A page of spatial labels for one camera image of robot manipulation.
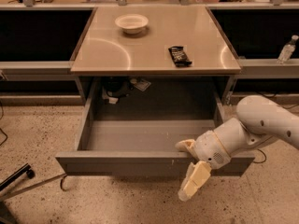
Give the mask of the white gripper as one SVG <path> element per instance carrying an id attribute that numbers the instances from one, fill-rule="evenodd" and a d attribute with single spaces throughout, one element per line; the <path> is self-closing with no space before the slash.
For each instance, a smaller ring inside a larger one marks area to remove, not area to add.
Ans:
<path id="1" fill-rule="evenodd" d="M 231 161 L 231 156 L 215 130 L 203 133 L 196 140 L 179 141 L 175 148 L 181 152 L 188 152 L 193 157 L 197 156 L 199 160 L 196 164 L 190 163 L 181 183 L 178 198 L 183 202 L 188 201 L 208 181 L 211 168 L 220 169 Z"/>

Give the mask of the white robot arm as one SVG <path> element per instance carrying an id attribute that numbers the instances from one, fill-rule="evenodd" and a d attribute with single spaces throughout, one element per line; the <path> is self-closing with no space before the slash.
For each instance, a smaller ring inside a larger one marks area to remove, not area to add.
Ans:
<path id="1" fill-rule="evenodd" d="M 195 139 L 176 143 L 176 149 L 190 153 L 196 162 L 187 169 L 178 197 L 188 201 L 210 178 L 213 170 L 231 162 L 233 156 L 267 146 L 271 138 L 299 148 L 299 117 L 259 95 L 243 98 L 236 116 Z"/>

